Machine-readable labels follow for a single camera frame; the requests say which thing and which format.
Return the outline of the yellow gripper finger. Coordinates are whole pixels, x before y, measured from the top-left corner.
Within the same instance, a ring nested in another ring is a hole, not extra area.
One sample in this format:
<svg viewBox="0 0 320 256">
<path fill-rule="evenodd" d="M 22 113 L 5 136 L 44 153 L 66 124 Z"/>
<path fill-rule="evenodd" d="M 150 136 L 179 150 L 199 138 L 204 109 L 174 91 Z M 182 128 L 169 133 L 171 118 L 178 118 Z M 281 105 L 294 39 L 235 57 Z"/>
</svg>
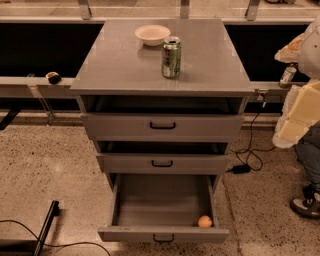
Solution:
<svg viewBox="0 0 320 256">
<path fill-rule="evenodd" d="M 278 50 L 274 59 L 282 63 L 297 63 L 299 50 L 303 41 L 304 34 L 295 37 L 289 44 Z"/>
<path fill-rule="evenodd" d="M 309 81 L 299 87 L 293 85 L 282 108 L 273 144 L 278 148 L 289 148 L 320 120 L 320 81 Z"/>
</svg>

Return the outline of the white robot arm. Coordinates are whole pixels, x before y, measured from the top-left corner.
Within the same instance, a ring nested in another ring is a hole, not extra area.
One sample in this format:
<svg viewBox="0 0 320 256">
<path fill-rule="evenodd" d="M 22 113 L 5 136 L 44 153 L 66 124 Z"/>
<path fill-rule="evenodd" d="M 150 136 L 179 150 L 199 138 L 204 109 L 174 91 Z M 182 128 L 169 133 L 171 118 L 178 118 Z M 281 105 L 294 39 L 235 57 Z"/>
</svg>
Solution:
<svg viewBox="0 0 320 256">
<path fill-rule="evenodd" d="M 302 87 L 292 85 L 287 93 L 273 144 L 289 148 L 320 120 L 320 17 L 304 33 L 275 54 L 277 61 L 298 64 L 298 71 L 310 78 Z"/>
</svg>

